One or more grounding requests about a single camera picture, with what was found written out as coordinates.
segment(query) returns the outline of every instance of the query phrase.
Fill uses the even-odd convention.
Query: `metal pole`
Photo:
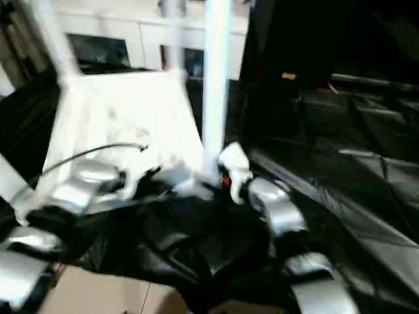
[[[19,217],[19,214],[25,213],[33,205],[30,202],[33,190],[2,154],[0,154],[0,174],[0,196],[9,203]],[[27,192],[23,193],[21,198],[14,199],[15,195],[24,189]]]
[[[170,31],[172,37],[172,44],[168,48],[168,69],[182,70],[183,69],[183,49],[182,49],[182,16],[180,14],[179,0],[165,0],[165,12],[169,18]]]
[[[227,107],[228,34],[231,0],[206,1],[203,132],[204,170],[219,184],[218,157],[224,146]]]
[[[67,37],[61,31],[50,0],[24,0],[23,4],[35,18],[48,55],[57,70],[58,78],[65,80],[71,75],[81,75],[74,53]]]

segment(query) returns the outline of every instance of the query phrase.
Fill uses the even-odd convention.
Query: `black plastic sheet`
[[[175,287],[193,313],[232,298],[244,275],[271,264],[258,212],[224,195],[176,194],[84,219],[64,261],[86,270]]]
[[[49,69],[0,101],[0,153],[27,181],[42,172],[59,96]]]
[[[306,94],[249,127],[255,169],[293,189],[362,313],[418,311],[417,108]]]

